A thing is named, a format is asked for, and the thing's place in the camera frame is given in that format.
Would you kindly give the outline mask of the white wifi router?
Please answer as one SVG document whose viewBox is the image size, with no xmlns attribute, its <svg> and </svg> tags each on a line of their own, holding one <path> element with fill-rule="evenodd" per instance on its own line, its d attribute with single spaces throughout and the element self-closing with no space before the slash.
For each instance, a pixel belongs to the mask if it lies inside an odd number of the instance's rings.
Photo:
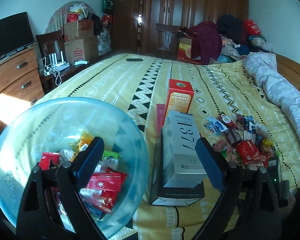
<svg viewBox="0 0 300 240">
<path fill-rule="evenodd" d="M 70 64 L 66 62 L 62 51 L 59 52 L 59 56 L 57 56 L 57 53 L 50 54 L 49 61 L 50 63 L 46 67 L 51 71 L 61 72 L 70 67 Z"/>
</svg>

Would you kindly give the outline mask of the grey white 1377 box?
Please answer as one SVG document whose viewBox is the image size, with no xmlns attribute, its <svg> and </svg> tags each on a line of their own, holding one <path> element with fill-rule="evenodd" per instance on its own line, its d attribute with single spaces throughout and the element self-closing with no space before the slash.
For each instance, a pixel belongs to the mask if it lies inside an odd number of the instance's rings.
<svg viewBox="0 0 300 240">
<path fill-rule="evenodd" d="M 195 150 L 200 138 L 192 114 L 169 111 L 162 130 L 164 187 L 193 188 L 206 172 Z"/>
</svg>

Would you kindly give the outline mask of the dark wooden side chair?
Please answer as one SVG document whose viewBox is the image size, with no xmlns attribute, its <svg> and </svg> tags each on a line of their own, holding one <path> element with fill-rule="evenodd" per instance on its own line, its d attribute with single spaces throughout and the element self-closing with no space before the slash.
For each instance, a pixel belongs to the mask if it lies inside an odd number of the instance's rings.
<svg viewBox="0 0 300 240">
<path fill-rule="evenodd" d="M 47 34 L 37 35 L 36 38 L 39 44 L 39 50 L 42 55 L 42 59 L 46 59 L 47 64 L 50 63 L 50 54 L 57 53 L 57 56 L 59 56 L 59 52 L 62 51 L 65 57 L 64 40 L 62 32 L 60 30 Z"/>
</svg>

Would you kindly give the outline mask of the pink flat box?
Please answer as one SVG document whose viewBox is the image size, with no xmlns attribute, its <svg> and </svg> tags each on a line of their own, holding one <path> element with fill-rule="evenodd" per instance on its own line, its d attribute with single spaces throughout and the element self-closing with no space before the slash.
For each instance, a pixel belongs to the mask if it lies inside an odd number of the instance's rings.
<svg viewBox="0 0 300 240">
<path fill-rule="evenodd" d="M 164 115 L 165 115 L 165 105 L 157 103 L 157 105 L 156 105 L 156 120 L 157 120 L 156 133 L 157 133 L 157 136 L 160 135 L 161 128 L 164 123 Z"/>
</svg>

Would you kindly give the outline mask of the maroon jacket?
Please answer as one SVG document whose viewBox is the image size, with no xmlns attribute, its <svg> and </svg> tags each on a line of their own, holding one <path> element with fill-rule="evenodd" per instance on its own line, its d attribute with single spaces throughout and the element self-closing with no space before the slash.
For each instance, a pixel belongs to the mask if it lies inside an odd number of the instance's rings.
<svg viewBox="0 0 300 240">
<path fill-rule="evenodd" d="M 210 59 L 217 60 L 222 50 L 222 39 L 217 25 L 210 21 L 200 22 L 186 30 L 191 41 L 191 60 L 208 64 Z"/>
</svg>

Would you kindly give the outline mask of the upper cardboard box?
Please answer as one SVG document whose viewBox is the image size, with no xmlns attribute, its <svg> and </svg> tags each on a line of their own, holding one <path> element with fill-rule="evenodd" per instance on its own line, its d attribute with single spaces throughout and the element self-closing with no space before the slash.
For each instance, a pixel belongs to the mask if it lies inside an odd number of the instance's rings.
<svg viewBox="0 0 300 240">
<path fill-rule="evenodd" d="M 64 42 L 85 39 L 94 35 L 93 20 L 77 20 L 63 26 Z"/>
</svg>

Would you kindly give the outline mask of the large red snack pack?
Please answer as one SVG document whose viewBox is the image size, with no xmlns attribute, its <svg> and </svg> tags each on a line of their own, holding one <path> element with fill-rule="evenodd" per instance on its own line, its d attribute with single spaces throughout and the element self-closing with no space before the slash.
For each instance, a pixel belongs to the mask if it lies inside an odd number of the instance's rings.
<svg viewBox="0 0 300 240">
<path fill-rule="evenodd" d="M 245 165 L 265 161 L 265 156 L 259 153 L 258 148 L 251 140 L 240 142 L 236 146 L 236 151 Z"/>
</svg>

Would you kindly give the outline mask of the wooden chest of drawers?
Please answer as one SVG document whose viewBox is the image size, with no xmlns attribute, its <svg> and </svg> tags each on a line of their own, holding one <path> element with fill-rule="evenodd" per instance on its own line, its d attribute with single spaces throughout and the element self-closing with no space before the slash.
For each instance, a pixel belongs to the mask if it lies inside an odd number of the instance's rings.
<svg viewBox="0 0 300 240">
<path fill-rule="evenodd" d="M 22 50 L 0 63 L 0 129 L 44 95 L 36 51 Z"/>
</svg>

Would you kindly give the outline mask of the clear blue plastic bowl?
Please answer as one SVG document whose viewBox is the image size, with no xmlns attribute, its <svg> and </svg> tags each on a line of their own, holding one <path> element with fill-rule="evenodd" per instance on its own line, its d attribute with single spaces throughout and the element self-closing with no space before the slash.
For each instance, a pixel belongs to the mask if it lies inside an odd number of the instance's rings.
<svg viewBox="0 0 300 240">
<path fill-rule="evenodd" d="M 126 173 L 111 214 L 97 220 L 107 238 L 117 234 L 141 203 L 148 176 L 148 152 L 133 120 L 117 107 L 90 98 L 41 102 L 18 116 L 0 135 L 0 208 L 12 224 L 31 169 L 45 152 L 69 161 L 83 133 L 99 136 L 112 152 L 115 169 Z"/>
</svg>

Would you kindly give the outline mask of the cardboard box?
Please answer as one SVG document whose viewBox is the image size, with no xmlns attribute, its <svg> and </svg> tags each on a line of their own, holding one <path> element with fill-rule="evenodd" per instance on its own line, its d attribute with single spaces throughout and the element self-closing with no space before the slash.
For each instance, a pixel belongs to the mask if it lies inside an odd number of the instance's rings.
<svg viewBox="0 0 300 240">
<path fill-rule="evenodd" d="M 63 26 L 64 42 L 85 39 L 94 35 L 93 20 L 77 20 Z"/>
<path fill-rule="evenodd" d="M 65 42 L 64 47 L 66 59 L 70 64 L 81 60 L 92 61 L 98 58 L 96 36 Z"/>
</svg>

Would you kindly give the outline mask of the red gift box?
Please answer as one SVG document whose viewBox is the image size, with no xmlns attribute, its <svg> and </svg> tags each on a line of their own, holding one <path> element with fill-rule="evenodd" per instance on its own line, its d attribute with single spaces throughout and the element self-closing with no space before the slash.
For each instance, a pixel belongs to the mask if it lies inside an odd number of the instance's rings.
<svg viewBox="0 0 300 240">
<path fill-rule="evenodd" d="M 201 59 L 197 60 L 191 57 L 191 44 L 192 40 L 190 38 L 181 38 L 179 40 L 177 60 L 180 62 L 202 65 Z"/>
</svg>

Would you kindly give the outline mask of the black product box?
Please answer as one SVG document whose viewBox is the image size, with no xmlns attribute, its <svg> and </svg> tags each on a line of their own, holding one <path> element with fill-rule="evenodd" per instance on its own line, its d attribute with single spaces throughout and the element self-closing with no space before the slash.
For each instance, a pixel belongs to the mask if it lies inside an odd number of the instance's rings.
<svg viewBox="0 0 300 240">
<path fill-rule="evenodd" d="M 205 198 L 203 182 L 193 188 L 164 187 L 163 137 L 162 132 L 160 132 L 154 150 L 149 204 L 159 206 L 189 206 L 203 198 Z"/>
</svg>

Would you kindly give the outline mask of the lower cardboard box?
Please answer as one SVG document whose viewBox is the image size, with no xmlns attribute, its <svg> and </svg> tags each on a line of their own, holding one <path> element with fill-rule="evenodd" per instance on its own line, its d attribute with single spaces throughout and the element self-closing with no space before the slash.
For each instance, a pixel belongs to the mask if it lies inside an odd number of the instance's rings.
<svg viewBox="0 0 300 240">
<path fill-rule="evenodd" d="M 81 60 L 92 61 L 98 58 L 96 36 L 65 42 L 64 47 L 66 59 L 70 64 Z"/>
</svg>

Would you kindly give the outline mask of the blue white snack bag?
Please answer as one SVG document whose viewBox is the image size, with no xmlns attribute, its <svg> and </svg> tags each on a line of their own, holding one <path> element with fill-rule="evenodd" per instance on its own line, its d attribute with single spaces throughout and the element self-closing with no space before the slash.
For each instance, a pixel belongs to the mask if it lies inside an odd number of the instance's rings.
<svg viewBox="0 0 300 240">
<path fill-rule="evenodd" d="M 229 130 L 220 120 L 212 116 L 207 118 L 207 123 L 204 126 L 217 136 Z"/>
</svg>

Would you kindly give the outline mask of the grey floral quilt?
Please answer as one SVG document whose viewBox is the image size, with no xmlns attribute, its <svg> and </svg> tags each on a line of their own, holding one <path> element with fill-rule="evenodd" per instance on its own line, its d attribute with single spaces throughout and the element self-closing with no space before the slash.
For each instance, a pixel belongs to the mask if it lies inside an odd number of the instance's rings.
<svg viewBox="0 0 300 240">
<path fill-rule="evenodd" d="M 250 53 L 242 64 L 267 99 L 281 108 L 300 140 L 300 92 L 278 72 L 276 55 Z"/>
</svg>

